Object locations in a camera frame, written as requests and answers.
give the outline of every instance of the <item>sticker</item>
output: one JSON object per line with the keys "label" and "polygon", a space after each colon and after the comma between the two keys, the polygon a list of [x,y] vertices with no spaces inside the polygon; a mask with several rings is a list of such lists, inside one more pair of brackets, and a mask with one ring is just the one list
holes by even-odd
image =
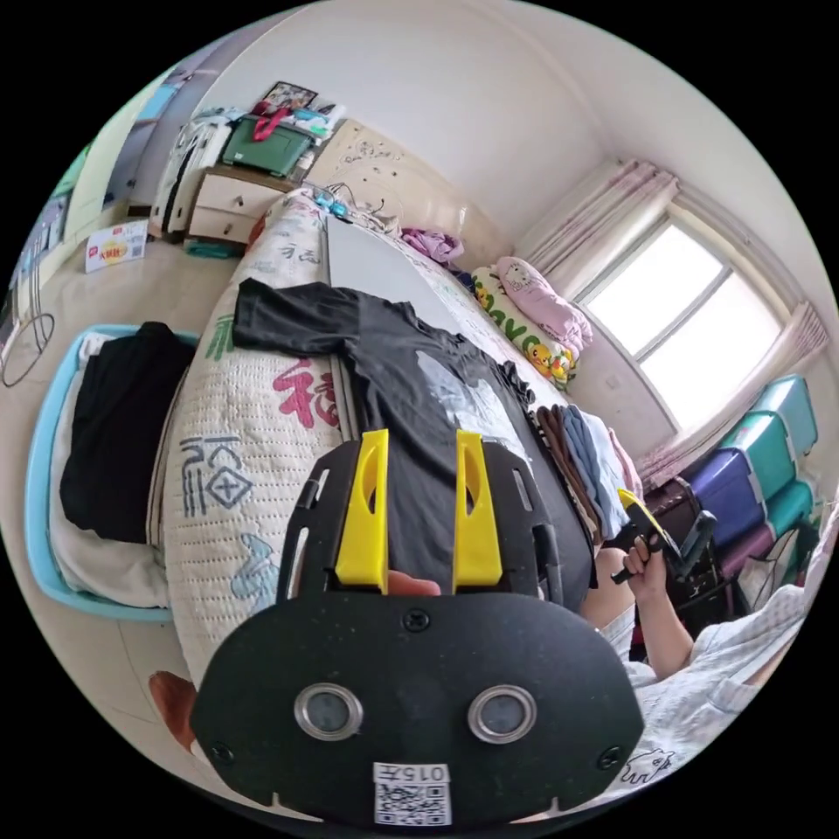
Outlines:
{"label": "sticker", "polygon": [[452,823],[448,766],[444,763],[374,763],[375,823],[406,828]]}

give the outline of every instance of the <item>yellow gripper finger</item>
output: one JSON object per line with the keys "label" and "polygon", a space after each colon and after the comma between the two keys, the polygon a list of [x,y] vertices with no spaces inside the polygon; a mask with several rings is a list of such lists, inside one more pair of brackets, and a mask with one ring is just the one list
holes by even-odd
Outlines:
{"label": "yellow gripper finger", "polygon": [[387,594],[387,429],[361,440],[335,573],[343,586]]}
{"label": "yellow gripper finger", "polygon": [[[468,499],[472,499],[472,510]],[[457,432],[452,592],[497,586],[503,573],[496,514],[480,434]]]}

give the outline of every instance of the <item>window frame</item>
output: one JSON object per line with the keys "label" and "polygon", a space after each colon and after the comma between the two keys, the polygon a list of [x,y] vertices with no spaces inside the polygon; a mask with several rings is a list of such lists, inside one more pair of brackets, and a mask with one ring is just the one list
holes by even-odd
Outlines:
{"label": "window frame", "polygon": [[[717,276],[709,284],[709,286],[700,294],[690,305],[677,315],[670,323],[668,323],[658,334],[653,336],[648,343],[641,347],[635,353],[629,352],[623,346],[621,341],[615,337],[611,330],[601,322],[596,315],[589,311],[588,303],[592,302],[602,291],[604,291],[635,261],[637,260],[655,241],[663,235],[669,227],[675,227],[693,239],[698,245],[703,247],[711,256],[720,263],[720,270]],[[665,211],[661,218],[659,218],[649,229],[640,236],[629,248],[620,253],[603,271],[601,271],[594,279],[584,286],[575,296],[573,302],[586,313],[586,317],[593,321],[598,331],[608,340],[615,351],[624,359],[624,361],[632,367],[635,374],[642,381],[650,395],[655,399],[661,407],[673,431],[678,433],[683,430],[682,424],[676,419],[674,413],[670,410],[667,401],[658,392],[658,389],[653,385],[647,374],[641,368],[641,365],[660,347],[662,347],[675,333],[687,323],[699,309],[701,309],[710,298],[717,293],[723,284],[732,276],[737,276],[742,280],[758,297],[758,299],[766,306],[772,317],[778,323],[780,329],[784,329],[788,314],[784,315],[779,312],[778,307],[773,305],[773,301],[767,298],[765,291],[760,285],[754,281],[752,277],[752,270],[744,270],[744,267],[739,266],[738,262],[727,256],[723,251],[710,242],[701,232],[692,227],[683,218],[674,216],[669,210]]]}

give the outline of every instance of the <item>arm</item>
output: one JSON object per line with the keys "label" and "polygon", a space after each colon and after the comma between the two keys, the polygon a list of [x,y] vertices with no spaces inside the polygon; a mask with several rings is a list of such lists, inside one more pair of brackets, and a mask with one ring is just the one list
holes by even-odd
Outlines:
{"label": "arm", "polygon": [[684,667],[693,650],[693,639],[679,621],[666,593],[638,603],[649,666],[658,679]]}
{"label": "arm", "polygon": [[650,555],[647,543],[637,538],[623,562],[633,574],[628,585],[638,606],[649,666],[658,679],[666,679],[688,662],[693,639],[667,596],[664,556],[661,551]]}

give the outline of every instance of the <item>hello kitty pillow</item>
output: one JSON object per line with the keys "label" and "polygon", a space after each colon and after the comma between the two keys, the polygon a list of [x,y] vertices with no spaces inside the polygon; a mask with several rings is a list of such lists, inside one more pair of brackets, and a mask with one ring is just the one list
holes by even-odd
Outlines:
{"label": "hello kitty pillow", "polygon": [[515,256],[502,257],[496,268],[515,306],[554,340],[576,355],[591,344],[592,326],[586,316],[560,297],[536,268]]}

